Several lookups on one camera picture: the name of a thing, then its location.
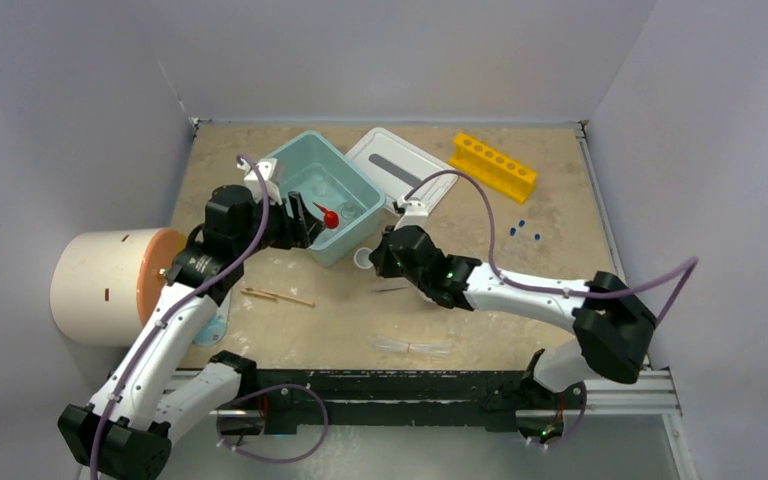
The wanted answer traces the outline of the teal plastic bin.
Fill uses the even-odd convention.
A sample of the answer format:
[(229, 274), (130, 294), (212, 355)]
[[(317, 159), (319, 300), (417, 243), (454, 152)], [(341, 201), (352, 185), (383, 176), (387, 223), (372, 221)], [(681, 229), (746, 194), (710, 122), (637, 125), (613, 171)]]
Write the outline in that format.
[(280, 191), (283, 194), (300, 192), (305, 205), (317, 218), (321, 219), (323, 214), (314, 203), (337, 213), (346, 201), (362, 208), (356, 219), (346, 222), (340, 218), (336, 230), (326, 230), (308, 248), (321, 266), (332, 266), (377, 231), (386, 195), (320, 133), (306, 131), (267, 156), (278, 159), (284, 167)]

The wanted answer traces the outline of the small white crucible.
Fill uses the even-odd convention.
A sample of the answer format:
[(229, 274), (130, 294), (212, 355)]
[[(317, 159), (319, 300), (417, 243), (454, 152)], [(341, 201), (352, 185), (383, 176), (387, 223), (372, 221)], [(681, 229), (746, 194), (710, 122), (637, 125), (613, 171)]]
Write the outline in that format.
[(353, 262), (355, 266), (362, 270), (368, 270), (373, 267), (373, 263), (370, 259), (372, 250), (367, 247), (358, 248), (353, 256)]

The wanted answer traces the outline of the white cylinder orange end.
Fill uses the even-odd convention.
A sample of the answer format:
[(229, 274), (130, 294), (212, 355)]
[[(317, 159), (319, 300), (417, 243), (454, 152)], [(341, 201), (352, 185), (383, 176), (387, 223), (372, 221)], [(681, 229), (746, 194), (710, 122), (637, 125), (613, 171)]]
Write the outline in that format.
[(130, 346), (154, 311), (186, 237), (172, 228), (87, 232), (63, 250), (49, 300), (58, 329), (92, 347)]

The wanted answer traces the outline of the white bin lid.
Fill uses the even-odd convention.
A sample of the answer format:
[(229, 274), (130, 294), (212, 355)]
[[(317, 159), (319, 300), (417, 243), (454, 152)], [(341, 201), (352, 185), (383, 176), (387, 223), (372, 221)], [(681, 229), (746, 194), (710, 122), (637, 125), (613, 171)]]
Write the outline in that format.
[(369, 130), (346, 154), (386, 195), (394, 213), (399, 200), (433, 173), (449, 165), (382, 127)]

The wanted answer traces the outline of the yellow test tube rack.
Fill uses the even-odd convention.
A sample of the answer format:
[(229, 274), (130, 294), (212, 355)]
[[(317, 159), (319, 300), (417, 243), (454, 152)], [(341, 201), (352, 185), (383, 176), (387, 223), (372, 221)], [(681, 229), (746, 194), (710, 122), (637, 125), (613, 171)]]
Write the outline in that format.
[(450, 166), (518, 204), (525, 204), (537, 186), (538, 174), (508, 155), (465, 134), (453, 141)]

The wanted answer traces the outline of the white squeeze bottle red nozzle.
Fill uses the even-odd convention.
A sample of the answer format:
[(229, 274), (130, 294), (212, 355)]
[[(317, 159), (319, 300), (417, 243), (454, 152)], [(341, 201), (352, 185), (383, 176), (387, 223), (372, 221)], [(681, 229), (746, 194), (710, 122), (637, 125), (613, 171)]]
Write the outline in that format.
[(325, 206), (320, 205), (319, 203), (314, 203), (314, 206), (317, 209), (319, 209), (320, 212), (323, 214), (322, 222), (326, 229), (336, 230), (339, 227), (340, 216), (336, 211), (326, 208)]

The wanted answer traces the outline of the small glass flask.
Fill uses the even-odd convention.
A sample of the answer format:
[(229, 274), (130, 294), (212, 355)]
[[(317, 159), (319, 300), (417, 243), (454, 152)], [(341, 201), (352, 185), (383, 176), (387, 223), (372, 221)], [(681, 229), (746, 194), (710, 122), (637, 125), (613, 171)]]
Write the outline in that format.
[(338, 207), (338, 213), (343, 221), (349, 222), (362, 213), (362, 208), (354, 202), (346, 201)]

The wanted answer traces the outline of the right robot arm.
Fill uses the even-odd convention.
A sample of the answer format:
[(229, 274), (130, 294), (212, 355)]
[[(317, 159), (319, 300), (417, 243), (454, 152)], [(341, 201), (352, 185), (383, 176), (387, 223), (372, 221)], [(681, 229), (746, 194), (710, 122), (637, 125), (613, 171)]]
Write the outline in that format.
[(655, 330), (655, 315), (636, 296), (619, 297), (625, 285), (611, 273), (556, 280), (496, 271), (487, 261), (444, 253), (419, 226), (386, 228), (365, 263), (442, 308), (510, 313), (571, 333), (529, 364), (521, 392), (536, 407), (585, 380), (636, 383)]

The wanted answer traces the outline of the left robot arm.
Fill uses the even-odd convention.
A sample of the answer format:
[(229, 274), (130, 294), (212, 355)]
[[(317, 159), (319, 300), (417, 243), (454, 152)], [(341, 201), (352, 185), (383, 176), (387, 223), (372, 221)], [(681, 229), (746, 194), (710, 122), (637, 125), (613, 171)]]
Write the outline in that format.
[(75, 460), (94, 475), (155, 479), (174, 445), (209, 411), (224, 403), (252, 405), (256, 364), (227, 351), (184, 386), (164, 390), (195, 336), (243, 277), (244, 260), (266, 248), (305, 249), (324, 229), (297, 191), (273, 200), (256, 198), (242, 185), (216, 188), (125, 358), (85, 405), (70, 404), (61, 413), (57, 426)]

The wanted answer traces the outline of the wooden stick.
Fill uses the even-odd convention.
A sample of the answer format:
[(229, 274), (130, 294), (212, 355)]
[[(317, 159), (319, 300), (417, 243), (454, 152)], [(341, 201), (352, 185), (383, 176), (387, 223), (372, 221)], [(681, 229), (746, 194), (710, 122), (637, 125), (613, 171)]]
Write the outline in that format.
[(295, 304), (303, 305), (310, 308), (315, 308), (316, 304), (313, 301), (301, 299), (294, 295), (284, 295), (276, 292), (270, 292), (265, 290), (259, 290), (251, 287), (244, 287), (240, 290), (240, 293), (246, 296), (257, 297), (267, 299), (271, 301), (286, 301)]

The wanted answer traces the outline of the blue blister pack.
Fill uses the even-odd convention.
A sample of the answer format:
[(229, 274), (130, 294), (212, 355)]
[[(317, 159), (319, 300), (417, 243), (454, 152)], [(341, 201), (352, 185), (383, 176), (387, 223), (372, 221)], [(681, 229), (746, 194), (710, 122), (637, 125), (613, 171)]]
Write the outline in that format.
[(228, 331), (231, 294), (228, 294), (217, 308), (214, 316), (195, 335), (192, 343), (200, 347), (217, 345)]

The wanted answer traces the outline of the black base frame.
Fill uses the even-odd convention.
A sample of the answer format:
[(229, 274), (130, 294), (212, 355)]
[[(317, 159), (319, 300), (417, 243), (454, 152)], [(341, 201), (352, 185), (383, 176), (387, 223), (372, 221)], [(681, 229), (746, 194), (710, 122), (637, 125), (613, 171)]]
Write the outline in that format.
[[(373, 427), (482, 427), (545, 442), (559, 439), (564, 416), (582, 408), (584, 383), (560, 393), (545, 390), (517, 370), (299, 370), (261, 369), (256, 362), (221, 351), (210, 364), (241, 375), (232, 400), (278, 384), (309, 387), (327, 406), (329, 425)], [(319, 406), (298, 390), (272, 392), (269, 416), (279, 413), (290, 431), (321, 425)]]

